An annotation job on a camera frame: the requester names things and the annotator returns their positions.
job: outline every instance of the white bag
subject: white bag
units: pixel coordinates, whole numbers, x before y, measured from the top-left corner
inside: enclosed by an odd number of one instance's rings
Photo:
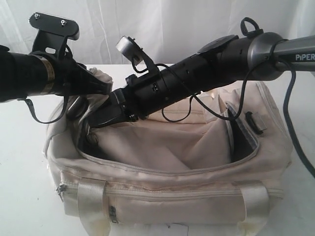
[[[200,98],[227,116],[238,109],[240,88],[235,82]],[[89,99],[92,108],[99,97]],[[184,99],[165,115],[182,118],[188,107]],[[260,130],[265,126],[262,134],[252,130],[247,112]],[[84,133],[82,119],[63,117],[49,125],[44,153],[65,213],[80,217],[90,236],[108,235],[110,222],[238,223],[242,235],[252,236],[283,197],[280,177],[292,144],[263,82],[248,82],[236,121],[218,119],[193,100],[191,115],[180,123],[159,111],[147,120],[91,129],[87,139]]]

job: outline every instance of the zipper pull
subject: zipper pull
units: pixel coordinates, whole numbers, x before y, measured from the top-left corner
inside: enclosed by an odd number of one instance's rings
[[[59,195],[61,201],[63,202],[62,193],[67,189],[67,185],[61,183],[56,189],[57,194]]]

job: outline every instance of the white fabric background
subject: white fabric background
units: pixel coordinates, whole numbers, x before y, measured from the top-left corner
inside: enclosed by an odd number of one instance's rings
[[[261,28],[295,38],[314,32],[313,0],[0,0],[0,44],[29,53],[36,11],[75,20],[78,41],[69,41],[77,61],[126,64],[115,45],[133,36],[155,62],[176,63],[203,45],[240,34],[240,21],[254,18]]]
[[[28,53],[36,30],[28,24],[35,11],[75,20],[81,36],[69,45],[86,64],[127,63],[115,45],[122,35],[134,36],[156,62],[176,63],[218,37],[240,34],[242,18],[254,18],[265,31],[289,39],[315,34],[314,0],[0,0],[0,44]],[[101,67],[120,87],[131,67]],[[290,113],[300,142],[315,164],[315,80],[297,73]],[[268,86],[280,107],[288,84],[284,73]],[[38,116],[46,119],[60,98],[34,98]],[[22,102],[0,104],[0,235],[85,236],[79,220],[65,216],[40,151],[45,126],[31,118]],[[274,209],[261,236],[314,235],[314,180],[293,156],[283,176],[284,201]],[[111,235],[161,235],[162,227],[114,227]],[[187,235],[175,229],[164,235]],[[189,228],[190,236],[227,235],[205,226]]]

